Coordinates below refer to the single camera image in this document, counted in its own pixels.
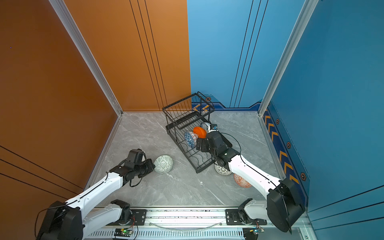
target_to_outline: black wire dish rack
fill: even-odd
[[[209,117],[215,108],[210,98],[197,92],[163,107],[162,110],[167,118],[167,133],[194,167],[196,173],[214,163],[210,153],[196,150],[196,147],[191,148],[184,138],[185,132],[193,132],[193,128],[200,127],[201,123],[211,123]]]

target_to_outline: blue and white bowl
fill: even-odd
[[[196,141],[199,137],[194,132],[185,132],[184,138],[188,146],[190,146],[191,148],[194,148],[196,147]]]

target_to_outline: chevron pattern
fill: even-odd
[[[293,164],[291,162],[291,159],[289,157],[285,144],[283,143],[281,137],[279,136],[279,131],[275,126],[274,121],[271,118],[268,109],[264,113],[264,123],[265,123],[265,127],[268,130],[269,136],[271,137],[276,153],[279,156],[279,160],[281,162],[282,168],[284,169],[284,173],[286,177],[289,178],[291,181],[294,181],[298,185],[298,189],[301,190],[302,200],[303,202],[306,202],[306,194],[304,193],[304,190],[301,187],[298,175],[296,173],[296,170],[293,167]]]

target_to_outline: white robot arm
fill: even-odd
[[[257,218],[269,219],[278,229],[287,232],[305,212],[291,180],[280,180],[251,164],[219,131],[210,130],[205,139],[198,141],[197,148],[211,153],[219,166],[244,178],[266,198],[266,201],[248,199],[239,206],[242,223],[251,224]]]
[[[107,172],[106,176],[86,191],[68,199],[65,203],[56,201],[45,214],[37,240],[66,240],[86,238],[92,232],[111,223],[130,221],[130,205],[114,200],[105,208],[92,214],[89,212],[109,194],[138,176],[142,178],[153,171],[151,159],[146,159],[140,149],[131,150],[128,157]]]

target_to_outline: blue wall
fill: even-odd
[[[251,0],[188,0],[192,92],[212,94],[225,107],[249,107],[262,99],[303,3],[304,0],[269,0],[266,5],[267,0],[254,0],[250,15]]]
[[[378,0],[320,0],[272,98],[309,174],[320,240],[384,236],[384,204],[366,207],[384,201],[383,9]]]

